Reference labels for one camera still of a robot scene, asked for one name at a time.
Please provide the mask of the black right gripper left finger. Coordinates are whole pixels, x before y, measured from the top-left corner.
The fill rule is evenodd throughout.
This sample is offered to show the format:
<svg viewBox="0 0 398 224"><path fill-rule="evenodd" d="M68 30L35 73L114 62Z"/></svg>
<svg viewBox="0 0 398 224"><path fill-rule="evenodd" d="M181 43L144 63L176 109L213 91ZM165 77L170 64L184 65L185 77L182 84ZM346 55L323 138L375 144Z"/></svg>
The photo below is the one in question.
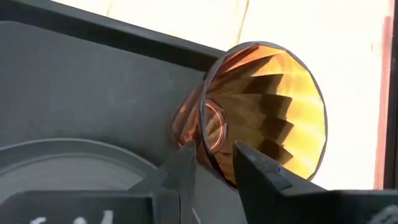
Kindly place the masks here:
<svg viewBox="0 0 398 224"><path fill-rule="evenodd" d="M157 167L98 141L29 141L1 149L2 223L196 223L189 144Z"/></svg>

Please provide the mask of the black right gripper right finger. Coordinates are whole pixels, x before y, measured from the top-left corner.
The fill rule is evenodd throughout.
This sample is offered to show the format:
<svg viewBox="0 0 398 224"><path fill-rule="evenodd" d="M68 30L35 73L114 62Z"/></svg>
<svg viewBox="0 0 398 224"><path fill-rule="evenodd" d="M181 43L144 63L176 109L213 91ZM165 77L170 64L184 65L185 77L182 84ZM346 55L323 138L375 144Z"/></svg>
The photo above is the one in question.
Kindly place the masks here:
<svg viewBox="0 0 398 224"><path fill-rule="evenodd" d="M233 165L248 223L397 223L396 190L326 190L241 141Z"/></svg>

